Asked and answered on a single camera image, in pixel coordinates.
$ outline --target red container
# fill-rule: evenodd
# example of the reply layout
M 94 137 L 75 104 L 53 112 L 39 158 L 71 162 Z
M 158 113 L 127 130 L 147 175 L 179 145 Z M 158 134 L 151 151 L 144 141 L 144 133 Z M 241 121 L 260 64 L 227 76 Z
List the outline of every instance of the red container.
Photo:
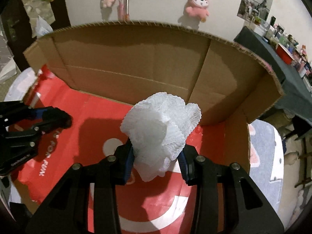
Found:
M 287 65 L 290 65 L 294 60 L 292 54 L 281 44 L 277 45 L 276 53 Z

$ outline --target cardboard box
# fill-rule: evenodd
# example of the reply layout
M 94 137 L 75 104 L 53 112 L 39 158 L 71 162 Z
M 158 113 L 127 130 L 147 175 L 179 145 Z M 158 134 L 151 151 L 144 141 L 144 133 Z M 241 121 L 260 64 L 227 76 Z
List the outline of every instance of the cardboard box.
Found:
M 271 67 L 249 50 L 168 24 L 106 22 L 61 29 L 38 39 L 24 55 L 35 71 L 47 64 L 72 88 L 58 78 L 38 80 L 32 88 L 41 93 L 41 105 L 59 107 L 74 117 L 73 127 L 61 132 L 54 143 L 56 150 L 49 155 L 45 176 L 38 176 L 46 157 L 41 149 L 56 139 L 42 140 L 39 155 L 19 173 L 19 181 L 28 185 L 31 199 L 38 202 L 71 164 L 98 162 L 108 138 L 125 142 L 119 126 L 129 104 L 162 91 L 201 108 L 200 126 L 188 137 L 188 144 L 216 163 L 238 162 L 248 172 L 247 124 L 283 95 Z M 127 105 L 115 113 L 121 106 L 118 103 Z M 107 109 L 111 114 L 103 114 Z M 108 121 L 113 124 L 111 130 L 107 130 Z M 189 233 L 196 193 L 174 169 L 148 186 L 133 171 L 135 183 L 116 188 L 123 233 Z M 93 222 L 92 203 L 89 198 L 89 224 Z
M 251 123 L 283 91 L 258 56 L 219 37 L 153 22 L 106 22 L 57 30 L 24 55 L 72 89 L 131 105 L 156 92 L 197 103 L 202 125 L 225 123 L 224 164 L 249 170 Z

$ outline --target plastic bag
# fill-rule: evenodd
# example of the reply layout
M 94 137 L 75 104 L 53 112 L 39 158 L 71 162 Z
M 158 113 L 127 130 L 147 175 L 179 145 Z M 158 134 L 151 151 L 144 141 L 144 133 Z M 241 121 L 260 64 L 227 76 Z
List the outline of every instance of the plastic bag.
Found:
M 50 32 L 53 32 L 52 27 L 42 17 L 38 16 L 36 24 L 37 38 L 42 37 Z

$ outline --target dark tablecloth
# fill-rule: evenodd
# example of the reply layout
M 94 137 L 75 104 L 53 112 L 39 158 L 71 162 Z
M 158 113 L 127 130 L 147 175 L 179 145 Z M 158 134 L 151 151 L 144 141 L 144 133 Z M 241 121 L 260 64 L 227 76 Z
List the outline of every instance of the dark tablecloth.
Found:
M 234 41 L 250 49 L 272 66 L 285 92 L 285 96 L 275 104 L 275 108 L 285 109 L 312 125 L 312 96 L 294 67 L 287 65 L 260 35 L 246 26 Z

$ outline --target corrugated cardboard edge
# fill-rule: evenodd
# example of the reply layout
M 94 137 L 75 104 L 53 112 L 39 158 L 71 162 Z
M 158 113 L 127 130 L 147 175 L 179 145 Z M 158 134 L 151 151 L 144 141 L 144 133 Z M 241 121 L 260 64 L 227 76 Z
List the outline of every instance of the corrugated cardboard edge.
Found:
M 168 23 L 163 23 L 163 22 L 153 22 L 153 21 L 110 21 L 110 22 L 95 22 L 95 23 L 89 23 L 89 24 L 84 24 L 84 25 L 78 25 L 78 26 L 69 26 L 66 28 L 61 28 L 58 30 L 55 30 L 52 33 L 49 33 L 45 36 L 43 36 L 42 38 L 47 38 L 47 37 L 53 37 L 53 35 L 55 33 L 59 33 L 59 32 L 63 32 L 69 29 L 78 29 L 78 28 L 85 28 L 85 27 L 90 27 L 90 26 L 107 26 L 107 25 L 135 25 L 135 26 L 162 26 L 164 28 L 170 28 L 173 30 L 181 30 L 184 32 L 188 32 L 188 33 L 192 33 L 195 35 L 199 35 L 199 36 L 203 36 L 206 38 L 209 38 L 211 40 L 217 40 L 221 43 L 224 43 L 226 45 L 230 45 L 234 48 L 236 48 L 239 52 L 247 54 L 248 56 L 252 57 L 254 60 L 256 60 L 263 68 L 266 69 L 266 71 L 273 77 L 275 85 L 278 89 L 278 92 L 280 93 L 281 96 L 284 95 L 284 91 L 282 89 L 282 86 L 275 74 L 275 72 L 273 71 L 273 69 L 271 68 L 271 66 L 265 61 L 263 60 L 261 57 L 259 57 L 258 55 L 256 55 L 255 53 L 253 53 L 252 51 L 250 51 L 249 49 L 245 48 L 244 46 L 236 43 L 236 42 L 232 42 L 232 41 L 228 41 L 226 39 L 223 39 L 221 37 L 218 37 L 216 35 L 207 33 L 207 32 L 203 32 L 203 31 L 198 31 L 198 30 L 194 30 L 194 29 L 189 29 L 189 28 L 185 28 L 183 26 L 179 26 L 179 25 L 173 25 L 173 24 L 168 24 Z
M 249 173 L 250 170 L 250 134 L 246 116 L 241 109 L 237 109 L 225 121 L 225 148 L 224 165 L 230 165 L 233 162 L 239 163 L 244 170 Z
M 35 94 L 35 87 L 38 85 L 39 82 L 39 78 L 37 77 L 35 82 L 32 84 L 32 86 L 30 86 L 28 88 L 28 90 L 26 91 L 24 97 L 23 97 L 23 102 L 26 105 L 29 105 L 31 100 L 34 98 L 34 94 Z
M 34 41 L 24 52 L 23 52 L 27 62 L 31 64 L 32 69 L 35 73 L 38 72 L 41 67 L 46 64 L 48 61 L 44 56 L 40 46 L 38 45 L 37 41 Z

